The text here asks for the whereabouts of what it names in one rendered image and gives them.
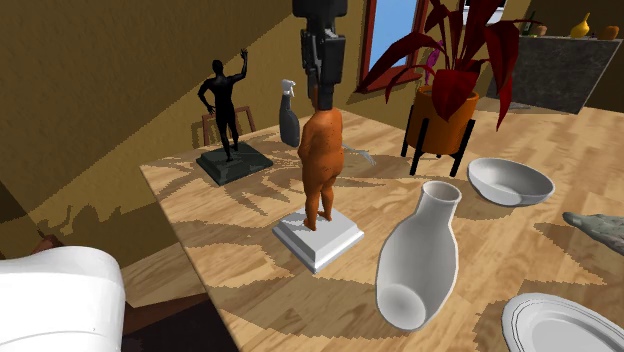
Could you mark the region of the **red-framed window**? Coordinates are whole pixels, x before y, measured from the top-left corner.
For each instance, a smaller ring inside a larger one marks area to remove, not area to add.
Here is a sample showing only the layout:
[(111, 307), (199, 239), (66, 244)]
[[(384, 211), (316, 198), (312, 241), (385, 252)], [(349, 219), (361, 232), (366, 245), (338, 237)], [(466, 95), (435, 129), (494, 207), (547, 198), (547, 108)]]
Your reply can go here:
[[(367, 0), (363, 19), (362, 46), (359, 78), (361, 83), (381, 55), (395, 41), (411, 32), (422, 32), (427, 16), (429, 0)], [(418, 80), (421, 73), (415, 71), (418, 52), (401, 58), (377, 80), (362, 90), (369, 93), (385, 89), (390, 80), (404, 68), (406, 71), (396, 82), (403, 84)]]

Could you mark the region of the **grey spray bottle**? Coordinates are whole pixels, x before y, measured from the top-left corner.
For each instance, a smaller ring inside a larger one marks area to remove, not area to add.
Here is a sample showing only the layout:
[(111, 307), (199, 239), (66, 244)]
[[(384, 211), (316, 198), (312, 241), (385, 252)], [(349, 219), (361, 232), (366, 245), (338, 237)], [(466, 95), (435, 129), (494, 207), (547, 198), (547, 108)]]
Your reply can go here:
[(292, 80), (281, 81), (282, 98), (279, 110), (280, 138), (283, 143), (297, 148), (300, 144), (300, 124), (296, 114), (291, 109), (291, 98), (294, 96)]

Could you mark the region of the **brown wooden chair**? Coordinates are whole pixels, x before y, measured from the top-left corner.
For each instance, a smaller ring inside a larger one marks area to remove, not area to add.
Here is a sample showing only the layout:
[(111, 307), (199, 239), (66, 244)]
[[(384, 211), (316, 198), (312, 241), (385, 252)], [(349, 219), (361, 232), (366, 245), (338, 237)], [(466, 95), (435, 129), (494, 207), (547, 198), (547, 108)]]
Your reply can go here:
[[(256, 131), (255, 121), (248, 106), (235, 109), (235, 120), (239, 135)], [(202, 136), (205, 145), (221, 142), (214, 114), (207, 113), (202, 116)]]

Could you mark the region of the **orange figure on white base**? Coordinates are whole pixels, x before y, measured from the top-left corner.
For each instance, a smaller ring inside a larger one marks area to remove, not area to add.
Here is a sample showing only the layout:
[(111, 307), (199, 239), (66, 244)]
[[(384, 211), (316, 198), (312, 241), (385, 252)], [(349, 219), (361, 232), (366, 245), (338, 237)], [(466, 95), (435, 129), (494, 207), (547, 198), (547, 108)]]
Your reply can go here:
[(333, 208), (333, 186), (344, 167), (342, 114), (319, 110), (305, 123), (298, 156), (304, 207), (283, 217), (274, 235), (313, 273), (363, 237), (356, 223)]

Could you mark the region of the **silver fork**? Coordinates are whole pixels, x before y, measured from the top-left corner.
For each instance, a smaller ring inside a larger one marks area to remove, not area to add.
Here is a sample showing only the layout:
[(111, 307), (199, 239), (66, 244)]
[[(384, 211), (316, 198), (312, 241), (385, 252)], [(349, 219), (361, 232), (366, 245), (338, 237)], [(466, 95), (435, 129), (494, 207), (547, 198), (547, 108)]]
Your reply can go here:
[(354, 149), (346, 144), (342, 144), (342, 146), (344, 148), (346, 148), (347, 150), (354, 152), (362, 157), (364, 157), (372, 166), (376, 165), (375, 160), (373, 159), (373, 157), (366, 151), (366, 150), (359, 150), (359, 149)]

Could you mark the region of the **black figure on dark base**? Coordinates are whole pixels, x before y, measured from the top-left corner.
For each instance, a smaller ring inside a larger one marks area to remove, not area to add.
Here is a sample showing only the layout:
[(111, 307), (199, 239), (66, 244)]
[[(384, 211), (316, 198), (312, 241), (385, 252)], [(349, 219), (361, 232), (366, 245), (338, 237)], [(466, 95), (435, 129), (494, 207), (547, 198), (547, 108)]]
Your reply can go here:
[(239, 152), (239, 132), (232, 91), (234, 84), (246, 77), (247, 50), (242, 49), (240, 56), (243, 59), (241, 72), (231, 76), (224, 74), (223, 63), (215, 59), (212, 62), (215, 77), (206, 79), (198, 91), (200, 100), (208, 112), (215, 117), (223, 147), (202, 153), (197, 163), (219, 186), (273, 165), (273, 162), (264, 154), (246, 143), (242, 144), (242, 152)]

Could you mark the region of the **red-leaved plant in orange pot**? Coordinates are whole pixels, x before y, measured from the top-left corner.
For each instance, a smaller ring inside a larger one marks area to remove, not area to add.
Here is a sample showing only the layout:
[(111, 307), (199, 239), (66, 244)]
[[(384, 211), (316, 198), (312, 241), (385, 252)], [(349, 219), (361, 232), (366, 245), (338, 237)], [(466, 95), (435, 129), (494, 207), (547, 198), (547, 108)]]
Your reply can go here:
[(479, 99), (474, 88), (485, 62), (491, 66), (499, 95), (497, 122), (505, 118), (512, 100), (520, 31), (517, 20), (488, 22), (499, 2), (471, 0), (468, 14), (464, 15), (464, 0), (459, 0), (455, 11), (440, 0), (430, 0), (433, 9), (424, 31), (412, 31), (392, 43), (358, 85), (358, 93), (365, 91), (399, 59), (420, 48), (432, 48), (444, 55), (442, 68), (421, 67), (433, 76), (433, 82), (418, 89), (404, 137), (404, 145), (415, 148), (411, 172), (416, 171), (425, 153), (454, 157), (452, 171), (457, 171), (474, 127), (472, 116)]

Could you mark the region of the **wooden table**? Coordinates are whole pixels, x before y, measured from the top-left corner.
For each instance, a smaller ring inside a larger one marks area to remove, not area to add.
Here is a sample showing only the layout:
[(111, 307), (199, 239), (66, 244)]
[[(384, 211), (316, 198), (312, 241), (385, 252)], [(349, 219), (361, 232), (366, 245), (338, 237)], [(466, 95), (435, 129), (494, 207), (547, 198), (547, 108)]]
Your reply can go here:
[[(412, 166), (400, 155), (404, 128), (353, 113), (353, 148), (336, 182), (335, 208), (362, 229), (361, 241), (318, 273), (274, 235), (305, 196), (300, 162), (277, 128), (248, 142), (271, 168), (226, 186), (197, 165), (197, 152), (166, 157), (142, 172), (241, 352), (507, 352), (504, 304), (525, 292), (555, 294), (624, 327), (624, 256), (562, 218), (564, 212), (624, 215), (624, 114), (586, 108), (576, 115), (480, 111), (464, 158), (498, 157), (549, 176), (554, 194), (520, 208), (483, 200), (449, 158)], [(370, 153), (369, 159), (359, 155)], [(429, 180), (462, 194), (453, 229), (456, 285), (422, 330), (387, 324), (375, 304), (381, 247), (416, 206)]]

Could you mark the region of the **white bowl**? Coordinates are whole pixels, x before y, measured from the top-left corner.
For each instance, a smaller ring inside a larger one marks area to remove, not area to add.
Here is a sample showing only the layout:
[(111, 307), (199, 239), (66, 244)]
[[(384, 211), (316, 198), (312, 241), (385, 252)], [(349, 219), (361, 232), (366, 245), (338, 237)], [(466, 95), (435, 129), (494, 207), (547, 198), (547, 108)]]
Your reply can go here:
[(507, 159), (475, 159), (468, 164), (467, 176), (483, 198), (507, 207), (538, 204), (555, 191), (555, 184), (548, 176)]

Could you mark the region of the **white vase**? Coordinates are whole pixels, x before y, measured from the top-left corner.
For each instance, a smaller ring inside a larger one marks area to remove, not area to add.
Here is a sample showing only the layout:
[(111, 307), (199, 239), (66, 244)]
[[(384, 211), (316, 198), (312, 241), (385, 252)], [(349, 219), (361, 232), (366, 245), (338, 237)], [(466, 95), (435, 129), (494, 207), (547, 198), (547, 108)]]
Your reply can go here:
[(382, 246), (376, 304), (397, 329), (422, 329), (454, 289), (458, 245), (451, 222), (461, 198), (460, 190), (449, 183), (425, 182), (414, 213), (394, 228)]

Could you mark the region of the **dark grey counter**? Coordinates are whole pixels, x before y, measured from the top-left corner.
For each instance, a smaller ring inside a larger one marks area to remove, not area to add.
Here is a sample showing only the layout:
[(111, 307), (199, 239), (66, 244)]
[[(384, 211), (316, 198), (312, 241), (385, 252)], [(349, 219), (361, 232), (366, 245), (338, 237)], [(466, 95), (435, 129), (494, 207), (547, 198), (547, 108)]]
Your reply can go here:
[[(527, 13), (547, 33), (520, 39), (512, 101), (573, 114), (586, 106), (624, 113), (624, 0), (536, 0)], [(617, 38), (570, 39), (583, 19), (593, 34), (617, 26)]]

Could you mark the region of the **grey-green rough object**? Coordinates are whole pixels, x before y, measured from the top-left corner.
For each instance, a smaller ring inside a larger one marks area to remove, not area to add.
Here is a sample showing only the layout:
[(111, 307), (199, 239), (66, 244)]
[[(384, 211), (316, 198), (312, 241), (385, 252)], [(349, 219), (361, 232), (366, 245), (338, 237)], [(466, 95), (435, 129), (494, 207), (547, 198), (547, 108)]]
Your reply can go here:
[(624, 256), (624, 216), (564, 212), (562, 217), (569, 225)]

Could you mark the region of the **white plate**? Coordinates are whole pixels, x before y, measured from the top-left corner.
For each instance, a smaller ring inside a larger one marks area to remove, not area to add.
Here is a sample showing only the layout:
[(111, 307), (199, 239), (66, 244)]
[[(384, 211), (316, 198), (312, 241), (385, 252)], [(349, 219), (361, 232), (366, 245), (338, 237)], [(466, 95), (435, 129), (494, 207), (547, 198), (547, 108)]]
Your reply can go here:
[(624, 329), (576, 302), (524, 293), (505, 305), (502, 332), (510, 352), (624, 352)]

